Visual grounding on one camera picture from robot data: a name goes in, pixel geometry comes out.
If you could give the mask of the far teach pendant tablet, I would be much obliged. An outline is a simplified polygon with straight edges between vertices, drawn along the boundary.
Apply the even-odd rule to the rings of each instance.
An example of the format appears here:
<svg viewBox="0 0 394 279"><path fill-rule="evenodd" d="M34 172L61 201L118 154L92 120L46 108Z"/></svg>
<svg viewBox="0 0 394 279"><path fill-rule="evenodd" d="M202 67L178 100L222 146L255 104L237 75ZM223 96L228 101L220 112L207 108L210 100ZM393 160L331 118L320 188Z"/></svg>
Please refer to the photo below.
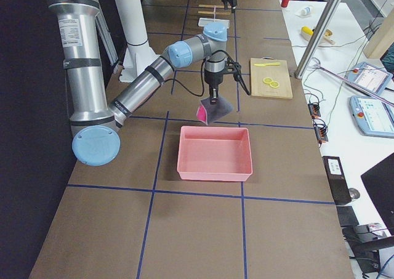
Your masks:
<svg viewBox="0 0 394 279"><path fill-rule="evenodd" d="M361 62L356 64L345 77L351 83L381 95L387 84L392 80L393 74L387 72L384 67L379 68L368 62Z"/></svg>

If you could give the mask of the wooden board upright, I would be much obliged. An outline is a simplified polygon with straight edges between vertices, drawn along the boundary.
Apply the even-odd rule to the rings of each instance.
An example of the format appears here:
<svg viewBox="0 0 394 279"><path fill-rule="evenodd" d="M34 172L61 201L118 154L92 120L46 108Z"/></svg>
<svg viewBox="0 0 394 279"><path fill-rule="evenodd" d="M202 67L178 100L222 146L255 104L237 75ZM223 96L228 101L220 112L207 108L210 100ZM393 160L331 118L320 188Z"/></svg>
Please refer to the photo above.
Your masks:
<svg viewBox="0 0 394 279"><path fill-rule="evenodd" d="M393 44L393 9L385 17L383 23L370 37L366 47L364 48L364 55L369 59L381 58L387 49Z"/></svg>

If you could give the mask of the aluminium frame post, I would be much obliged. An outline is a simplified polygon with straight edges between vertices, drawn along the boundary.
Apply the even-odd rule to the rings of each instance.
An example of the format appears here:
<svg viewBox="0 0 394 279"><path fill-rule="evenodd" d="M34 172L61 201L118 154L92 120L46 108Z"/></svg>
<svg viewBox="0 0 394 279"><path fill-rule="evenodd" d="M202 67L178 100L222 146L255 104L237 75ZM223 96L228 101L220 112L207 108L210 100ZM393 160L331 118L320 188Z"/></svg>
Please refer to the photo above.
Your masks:
<svg viewBox="0 0 394 279"><path fill-rule="evenodd" d="M333 17L338 5L341 3L341 0L329 0L325 8L321 14L320 19L318 20L318 23L315 27L314 34L309 40L308 45L305 49L305 52L301 58L301 61L299 65L297 66L297 69L294 73L294 76L297 79L302 79L308 64L312 60L315 51L318 48L318 44L320 41L320 38L324 36L324 32L326 31L326 28L329 25L329 22L331 21L331 18Z"/></svg>

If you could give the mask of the beige dustpan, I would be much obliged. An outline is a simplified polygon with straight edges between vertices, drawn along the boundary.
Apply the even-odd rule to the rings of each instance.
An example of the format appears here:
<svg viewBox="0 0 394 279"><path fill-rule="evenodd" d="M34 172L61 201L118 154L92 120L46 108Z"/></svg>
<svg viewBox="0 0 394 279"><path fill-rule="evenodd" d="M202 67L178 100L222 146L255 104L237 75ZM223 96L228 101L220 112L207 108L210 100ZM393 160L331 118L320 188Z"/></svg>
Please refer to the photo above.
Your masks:
<svg viewBox="0 0 394 279"><path fill-rule="evenodd" d="M324 32L324 36L320 38L319 44L328 43L330 45L335 45L335 41L332 40L333 32L329 29L326 29Z"/></svg>

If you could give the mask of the lemon slice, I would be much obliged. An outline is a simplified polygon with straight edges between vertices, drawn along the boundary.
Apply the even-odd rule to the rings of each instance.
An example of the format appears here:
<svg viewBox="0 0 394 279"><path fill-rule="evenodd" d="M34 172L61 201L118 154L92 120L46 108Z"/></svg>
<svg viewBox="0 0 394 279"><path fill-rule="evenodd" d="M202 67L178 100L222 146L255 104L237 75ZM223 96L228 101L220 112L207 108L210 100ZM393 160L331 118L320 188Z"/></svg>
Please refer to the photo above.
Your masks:
<svg viewBox="0 0 394 279"><path fill-rule="evenodd" d="M277 81L271 81L268 83L268 85L274 89L279 88L279 82L277 82Z"/></svg>
<svg viewBox="0 0 394 279"><path fill-rule="evenodd" d="M273 82L273 80L271 78L269 78L269 77L266 77L266 78L263 79L263 82L265 84L271 84Z"/></svg>

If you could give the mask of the black box with label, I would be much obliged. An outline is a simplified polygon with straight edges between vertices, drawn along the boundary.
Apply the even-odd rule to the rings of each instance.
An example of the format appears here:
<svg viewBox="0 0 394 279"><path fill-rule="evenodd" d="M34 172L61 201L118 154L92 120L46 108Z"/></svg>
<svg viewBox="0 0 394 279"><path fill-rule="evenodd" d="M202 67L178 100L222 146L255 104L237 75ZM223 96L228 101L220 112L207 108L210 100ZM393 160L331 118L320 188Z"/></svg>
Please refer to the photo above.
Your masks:
<svg viewBox="0 0 394 279"><path fill-rule="evenodd" d="M323 156L322 159L335 204L340 206L348 204L352 199L340 158L337 156Z"/></svg>

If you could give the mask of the white rack tray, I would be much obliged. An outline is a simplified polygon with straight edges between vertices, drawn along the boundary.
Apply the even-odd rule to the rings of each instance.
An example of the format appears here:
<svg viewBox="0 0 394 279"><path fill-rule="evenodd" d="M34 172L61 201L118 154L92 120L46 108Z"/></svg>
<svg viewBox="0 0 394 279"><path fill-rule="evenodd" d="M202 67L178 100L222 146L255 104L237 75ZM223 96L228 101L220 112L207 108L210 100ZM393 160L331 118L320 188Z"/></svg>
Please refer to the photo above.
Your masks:
<svg viewBox="0 0 394 279"><path fill-rule="evenodd" d="M198 20L198 26L199 27L204 27L210 23L221 23L223 26L226 27L226 29L229 29L230 27L230 21L229 20L224 20L224 19L218 19L218 18L204 18L201 17Z"/></svg>

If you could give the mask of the near teach pendant tablet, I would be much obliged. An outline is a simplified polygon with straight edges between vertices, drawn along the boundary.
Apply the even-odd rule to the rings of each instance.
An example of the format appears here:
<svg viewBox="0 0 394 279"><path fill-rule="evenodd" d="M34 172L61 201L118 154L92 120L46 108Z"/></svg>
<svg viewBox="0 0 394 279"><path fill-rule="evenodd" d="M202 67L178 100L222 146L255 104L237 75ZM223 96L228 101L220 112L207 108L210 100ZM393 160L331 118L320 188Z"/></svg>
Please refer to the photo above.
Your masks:
<svg viewBox="0 0 394 279"><path fill-rule="evenodd" d="M351 96L349 106L355 123L363 135L393 138L393 107L363 96Z"/></svg>

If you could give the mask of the pink plastic bin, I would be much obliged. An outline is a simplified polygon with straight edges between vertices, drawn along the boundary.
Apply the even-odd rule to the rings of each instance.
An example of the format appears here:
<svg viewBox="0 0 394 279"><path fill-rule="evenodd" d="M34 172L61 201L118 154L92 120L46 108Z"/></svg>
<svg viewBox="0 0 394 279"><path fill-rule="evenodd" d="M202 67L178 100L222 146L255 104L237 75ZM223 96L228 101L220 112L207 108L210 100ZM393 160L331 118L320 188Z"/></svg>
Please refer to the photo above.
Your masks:
<svg viewBox="0 0 394 279"><path fill-rule="evenodd" d="M182 126L177 172L183 180L246 181L253 173L248 129Z"/></svg>

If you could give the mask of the wooden rack rod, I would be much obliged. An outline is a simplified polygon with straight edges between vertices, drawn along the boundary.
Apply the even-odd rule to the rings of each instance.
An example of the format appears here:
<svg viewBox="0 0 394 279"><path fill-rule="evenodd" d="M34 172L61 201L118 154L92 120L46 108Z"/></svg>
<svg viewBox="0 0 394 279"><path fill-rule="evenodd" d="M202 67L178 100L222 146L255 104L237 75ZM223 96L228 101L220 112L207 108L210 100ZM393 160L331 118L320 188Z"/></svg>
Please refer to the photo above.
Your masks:
<svg viewBox="0 0 394 279"><path fill-rule="evenodd" d="M231 12L215 12L215 11L202 11L202 10L199 10L198 14L201 14L201 15L230 15Z"/></svg>
<svg viewBox="0 0 394 279"><path fill-rule="evenodd" d="M202 7L202 8L219 8L219 9L223 9L224 8L223 5L212 5L212 4L199 4L198 7Z"/></svg>

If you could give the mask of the wooden rack rod inner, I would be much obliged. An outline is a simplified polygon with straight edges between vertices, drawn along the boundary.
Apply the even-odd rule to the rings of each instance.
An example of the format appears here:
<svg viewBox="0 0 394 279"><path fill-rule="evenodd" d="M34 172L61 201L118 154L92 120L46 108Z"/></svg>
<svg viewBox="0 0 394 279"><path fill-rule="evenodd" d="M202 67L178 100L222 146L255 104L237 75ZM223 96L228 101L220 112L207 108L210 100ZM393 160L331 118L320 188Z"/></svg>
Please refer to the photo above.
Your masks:
<svg viewBox="0 0 394 279"><path fill-rule="evenodd" d="M230 15L231 12L215 12L215 11L202 11L202 10L199 10L198 14L201 14L201 15Z"/></svg>

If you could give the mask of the wooden rack rod outer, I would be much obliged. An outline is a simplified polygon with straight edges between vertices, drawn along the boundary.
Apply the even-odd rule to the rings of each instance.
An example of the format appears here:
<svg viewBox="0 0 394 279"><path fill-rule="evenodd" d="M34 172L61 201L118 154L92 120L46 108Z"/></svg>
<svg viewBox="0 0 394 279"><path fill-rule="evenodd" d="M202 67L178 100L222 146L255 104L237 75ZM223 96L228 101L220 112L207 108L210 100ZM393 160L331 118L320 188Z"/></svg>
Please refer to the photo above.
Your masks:
<svg viewBox="0 0 394 279"><path fill-rule="evenodd" d="M212 5L212 4L199 4L198 7L202 7L202 8L219 8L219 9L223 9L224 8L223 5Z"/></svg>

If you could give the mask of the yellow plastic knife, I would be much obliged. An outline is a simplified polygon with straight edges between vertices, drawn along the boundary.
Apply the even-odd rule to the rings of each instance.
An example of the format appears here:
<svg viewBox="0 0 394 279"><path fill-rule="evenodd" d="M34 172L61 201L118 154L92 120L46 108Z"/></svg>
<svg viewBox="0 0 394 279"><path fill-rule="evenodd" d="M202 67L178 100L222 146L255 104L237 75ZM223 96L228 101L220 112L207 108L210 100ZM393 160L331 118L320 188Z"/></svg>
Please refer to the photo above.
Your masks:
<svg viewBox="0 0 394 279"><path fill-rule="evenodd" d="M254 63L253 66L255 67L277 67L280 66L280 62L271 62L271 63Z"/></svg>

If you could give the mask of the lemon slice far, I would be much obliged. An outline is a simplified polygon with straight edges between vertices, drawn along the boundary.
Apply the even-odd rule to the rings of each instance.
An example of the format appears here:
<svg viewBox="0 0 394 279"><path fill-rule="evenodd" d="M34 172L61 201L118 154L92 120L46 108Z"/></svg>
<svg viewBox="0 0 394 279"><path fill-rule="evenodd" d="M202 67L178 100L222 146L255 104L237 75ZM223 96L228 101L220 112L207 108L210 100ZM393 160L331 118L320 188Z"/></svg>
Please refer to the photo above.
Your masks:
<svg viewBox="0 0 394 279"><path fill-rule="evenodd" d="M263 79L263 82L265 84L271 84L273 82L273 80L271 78L269 78L269 77L266 77L266 78Z"/></svg>

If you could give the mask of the orange connector block near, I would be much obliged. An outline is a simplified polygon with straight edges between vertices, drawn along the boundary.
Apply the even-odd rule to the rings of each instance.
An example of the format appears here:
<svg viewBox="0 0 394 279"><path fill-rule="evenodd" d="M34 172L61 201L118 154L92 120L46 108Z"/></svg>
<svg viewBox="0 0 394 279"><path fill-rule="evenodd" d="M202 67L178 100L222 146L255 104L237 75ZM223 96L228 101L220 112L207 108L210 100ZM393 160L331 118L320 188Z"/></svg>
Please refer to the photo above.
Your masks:
<svg viewBox="0 0 394 279"><path fill-rule="evenodd" d="M323 120L318 118L314 119L313 128L315 130L317 142L320 145L328 142L328 126Z"/></svg>

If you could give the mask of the white blue tube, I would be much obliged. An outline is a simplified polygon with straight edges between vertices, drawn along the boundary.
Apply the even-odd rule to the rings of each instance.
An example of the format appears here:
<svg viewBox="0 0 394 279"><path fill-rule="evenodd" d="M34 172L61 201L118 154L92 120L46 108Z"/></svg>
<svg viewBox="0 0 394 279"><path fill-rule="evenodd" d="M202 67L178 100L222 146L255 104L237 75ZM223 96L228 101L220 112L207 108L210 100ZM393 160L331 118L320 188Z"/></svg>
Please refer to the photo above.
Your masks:
<svg viewBox="0 0 394 279"><path fill-rule="evenodd" d="M305 17L310 17L312 15L312 12L313 12L313 6L306 6L300 9L299 11L297 11L295 14L300 18L305 18Z"/></svg>

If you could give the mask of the black monitor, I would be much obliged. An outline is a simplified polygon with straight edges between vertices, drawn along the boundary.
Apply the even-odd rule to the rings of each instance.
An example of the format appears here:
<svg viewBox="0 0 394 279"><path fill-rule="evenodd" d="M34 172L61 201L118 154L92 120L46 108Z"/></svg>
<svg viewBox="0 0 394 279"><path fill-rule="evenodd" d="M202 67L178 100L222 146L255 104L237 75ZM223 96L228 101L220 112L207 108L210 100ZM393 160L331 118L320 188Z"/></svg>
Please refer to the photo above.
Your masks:
<svg viewBox="0 0 394 279"><path fill-rule="evenodd" d="M393 155L366 171L361 179L384 224L393 234Z"/></svg>

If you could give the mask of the lemon slice near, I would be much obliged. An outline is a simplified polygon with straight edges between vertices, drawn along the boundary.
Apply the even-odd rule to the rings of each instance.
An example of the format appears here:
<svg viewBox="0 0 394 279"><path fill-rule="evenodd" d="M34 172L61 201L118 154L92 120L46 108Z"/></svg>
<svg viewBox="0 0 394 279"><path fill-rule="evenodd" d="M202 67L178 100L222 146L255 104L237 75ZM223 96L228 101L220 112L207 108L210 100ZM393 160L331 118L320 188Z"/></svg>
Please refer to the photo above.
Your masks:
<svg viewBox="0 0 394 279"><path fill-rule="evenodd" d="M268 83L268 85L274 89L279 88L279 82L277 82L277 81L271 81Z"/></svg>

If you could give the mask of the orange connector block far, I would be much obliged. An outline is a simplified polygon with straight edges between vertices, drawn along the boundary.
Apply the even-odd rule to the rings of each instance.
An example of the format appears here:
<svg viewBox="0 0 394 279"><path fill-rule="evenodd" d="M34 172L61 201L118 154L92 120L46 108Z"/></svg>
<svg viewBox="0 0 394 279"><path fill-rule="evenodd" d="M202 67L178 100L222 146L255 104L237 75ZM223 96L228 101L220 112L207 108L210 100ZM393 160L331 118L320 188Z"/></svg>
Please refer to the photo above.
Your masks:
<svg viewBox="0 0 394 279"><path fill-rule="evenodd" d="M320 103L319 102L309 102L308 109L312 118L320 118Z"/></svg>

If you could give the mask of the grey pink towel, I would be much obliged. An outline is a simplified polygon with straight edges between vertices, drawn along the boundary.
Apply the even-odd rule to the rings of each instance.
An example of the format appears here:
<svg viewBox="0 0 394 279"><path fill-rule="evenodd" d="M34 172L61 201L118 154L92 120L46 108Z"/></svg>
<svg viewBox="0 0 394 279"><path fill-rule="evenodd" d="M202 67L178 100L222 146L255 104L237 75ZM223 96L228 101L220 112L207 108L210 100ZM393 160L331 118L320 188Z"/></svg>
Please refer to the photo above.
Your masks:
<svg viewBox="0 0 394 279"><path fill-rule="evenodd" d="M209 125L233 111L233 105L224 97L219 97L216 104L210 103L210 98L202 99L196 112L197 119Z"/></svg>

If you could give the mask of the orange connector block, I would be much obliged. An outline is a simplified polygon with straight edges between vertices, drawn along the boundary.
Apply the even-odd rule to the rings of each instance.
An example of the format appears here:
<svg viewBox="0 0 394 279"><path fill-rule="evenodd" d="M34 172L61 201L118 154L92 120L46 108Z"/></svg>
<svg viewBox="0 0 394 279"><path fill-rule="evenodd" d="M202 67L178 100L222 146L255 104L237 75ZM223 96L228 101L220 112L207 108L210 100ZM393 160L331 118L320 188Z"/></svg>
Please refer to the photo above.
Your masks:
<svg viewBox="0 0 394 279"><path fill-rule="evenodd" d="M328 142L328 126L323 120L318 118L314 119L313 128L315 130L317 142L320 145Z"/></svg>
<svg viewBox="0 0 394 279"><path fill-rule="evenodd" d="M320 103L319 102L309 102L308 109L312 118L320 118Z"/></svg>

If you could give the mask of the teach pendant tablet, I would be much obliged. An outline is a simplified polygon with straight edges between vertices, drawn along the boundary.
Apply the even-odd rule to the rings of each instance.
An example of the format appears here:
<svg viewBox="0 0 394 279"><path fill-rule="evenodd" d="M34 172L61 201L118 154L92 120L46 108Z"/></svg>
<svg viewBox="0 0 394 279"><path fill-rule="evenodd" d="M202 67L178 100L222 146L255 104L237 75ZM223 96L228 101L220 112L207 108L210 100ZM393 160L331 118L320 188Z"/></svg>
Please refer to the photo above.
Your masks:
<svg viewBox="0 0 394 279"><path fill-rule="evenodd" d="M384 67L379 68L368 62L361 62L356 64L345 77L351 83L381 95L387 84L392 80L393 74L387 72Z"/></svg>
<svg viewBox="0 0 394 279"><path fill-rule="evenodd" d="M355 123L363 135L393 138L393 107L363 96L351 96L349 106Z"/></svg>

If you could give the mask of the bamboo cutting board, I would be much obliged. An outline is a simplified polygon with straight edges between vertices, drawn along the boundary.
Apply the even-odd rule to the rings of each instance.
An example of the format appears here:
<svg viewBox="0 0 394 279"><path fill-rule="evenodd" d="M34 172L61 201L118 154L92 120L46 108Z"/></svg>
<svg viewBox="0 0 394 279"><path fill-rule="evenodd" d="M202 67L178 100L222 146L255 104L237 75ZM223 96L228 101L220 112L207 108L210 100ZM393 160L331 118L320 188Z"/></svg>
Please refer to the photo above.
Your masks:
<svg viewBox="0 0 394 279"><path fill-rule="evenodd" d="M292 99L287 61L250 59L251 95L270 99Z"/></svg>

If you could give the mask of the reacher grabber stick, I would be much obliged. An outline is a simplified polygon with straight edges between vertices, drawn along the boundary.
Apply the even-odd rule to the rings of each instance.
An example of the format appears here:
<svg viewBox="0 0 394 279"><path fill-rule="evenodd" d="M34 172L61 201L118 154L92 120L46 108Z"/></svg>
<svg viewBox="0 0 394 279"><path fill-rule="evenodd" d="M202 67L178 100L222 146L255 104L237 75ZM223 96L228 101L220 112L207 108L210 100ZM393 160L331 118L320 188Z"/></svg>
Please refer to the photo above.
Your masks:
<svg viewBox="0 0 394 279"><path fill-rule="evenodd" d="M345 76L342 77L341 75L335 74L334 72L322 67L321 62L317 58L313 57L312 60L314 62L312 65L313 69L323 70L362 94L366 94L380 100L388 106L393 107L393 102L390 102L380 96L388 82L393 78L393 75L383 68L378 68L368 62L361 62L352 70L346 71Z"/></svg>

